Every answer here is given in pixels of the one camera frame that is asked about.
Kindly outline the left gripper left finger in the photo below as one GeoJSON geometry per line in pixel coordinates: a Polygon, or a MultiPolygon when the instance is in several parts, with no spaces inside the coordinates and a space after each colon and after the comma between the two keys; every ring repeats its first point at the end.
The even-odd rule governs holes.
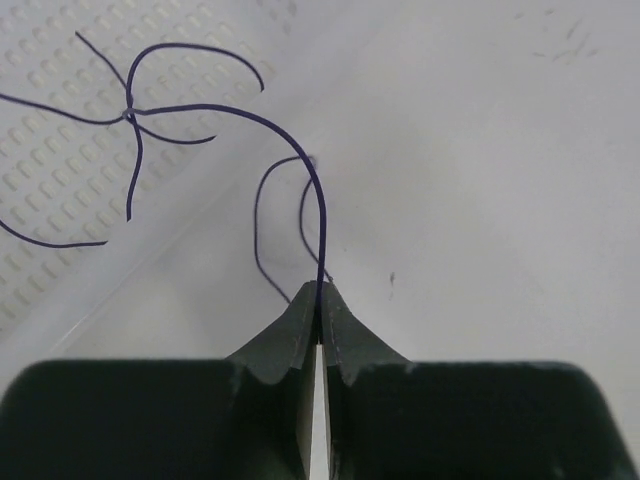
{"type": "Polygon", "coordinates": [[[56,359],[1,400],[5,479],[305,479],[317,287],[218,359],[56,359]]]}

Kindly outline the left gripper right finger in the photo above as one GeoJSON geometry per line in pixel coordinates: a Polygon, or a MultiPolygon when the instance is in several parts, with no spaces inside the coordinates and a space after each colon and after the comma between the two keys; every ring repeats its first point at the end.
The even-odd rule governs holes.
{"type": "Polygon", "coordinates": [[[321,335],[334,479],[635,479],[598,385],[556,361],[412,361],[332,284],[321,335]]]}

